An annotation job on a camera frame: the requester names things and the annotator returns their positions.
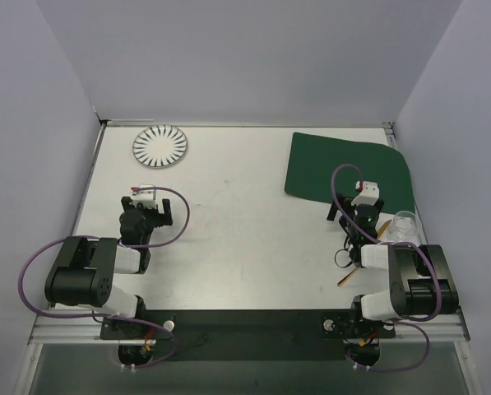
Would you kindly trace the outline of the white blue striped plate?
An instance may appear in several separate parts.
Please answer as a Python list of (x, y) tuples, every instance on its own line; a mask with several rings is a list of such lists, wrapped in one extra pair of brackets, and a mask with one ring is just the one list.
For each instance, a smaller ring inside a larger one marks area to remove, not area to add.
[(151, 169), (175, 165), (187, 151), (188, 139), (185, 133), (180, 128), (167, 124), (145, 128), (132, 143), (134, 158)]

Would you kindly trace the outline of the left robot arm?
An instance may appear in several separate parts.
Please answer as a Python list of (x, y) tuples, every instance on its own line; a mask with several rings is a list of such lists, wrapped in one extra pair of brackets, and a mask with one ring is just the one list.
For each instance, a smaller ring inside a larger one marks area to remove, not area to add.
[(149, 318), (142, 313), (141, 297), (113, 284), (115, 274), (143, 274), (151, 252), (146, 247), (154, 229), (173, 224), (170, 200), (123, 197), (119, 217), (120, 239), (70, 236), (63, 241), (44, 286), (52, 304), (88, 308), (119, 316), (119, 327), (131, 338), (142, 337)]

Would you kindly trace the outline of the gold fork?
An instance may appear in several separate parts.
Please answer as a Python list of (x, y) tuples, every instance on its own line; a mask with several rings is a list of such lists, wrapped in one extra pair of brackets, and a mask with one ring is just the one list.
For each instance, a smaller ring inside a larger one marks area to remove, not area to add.
[(337, 286), (342, 287), (358, 270), (358, 267), (355, 267), (353, 270), (351, 270), (347, 275), (345, 275), (337, 282)]

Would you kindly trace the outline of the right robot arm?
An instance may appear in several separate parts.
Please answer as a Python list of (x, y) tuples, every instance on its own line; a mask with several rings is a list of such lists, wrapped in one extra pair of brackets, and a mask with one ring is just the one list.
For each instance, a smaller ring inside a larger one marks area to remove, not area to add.
[(346, 316), (347, 328), (363, 336), (376, 321), (408, 318), (428, 321), (439, 314), (454, 314), (459, 295), (442, 247), (438, 244), (412, 246), (410, 242), (378, 240), (376, 224), (383, 201), (355, 203), (352, 197), (336, 194), (327, 219), (335, 220), (346, 234), (343, 250), (347, 267), (376, 269), (388, 275), (388, 286), (378, 293), (359, 295), (354, 310)]

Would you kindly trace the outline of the clear drinking glass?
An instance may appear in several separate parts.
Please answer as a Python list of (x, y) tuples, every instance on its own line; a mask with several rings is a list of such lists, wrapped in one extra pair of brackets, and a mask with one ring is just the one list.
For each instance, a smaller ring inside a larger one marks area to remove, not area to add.
[(399, 211), (384, 232), (386, 241), (420, 244), (420, 231), (416, 216), (411, 211)]

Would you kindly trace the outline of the gold knife green handle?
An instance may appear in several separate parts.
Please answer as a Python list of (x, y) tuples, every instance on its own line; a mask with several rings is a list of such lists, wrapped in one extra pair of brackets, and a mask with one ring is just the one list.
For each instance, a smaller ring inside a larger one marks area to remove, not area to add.
[(391, 224), (391, 220), (388, 220), (388, 221), (385, 221), (382, 226), (380, 227), (380, 229), (378, 230), (378, 239), (381, 239), (382, 236), (384, 235), (386, 229), (388, 228), (388, 226)]

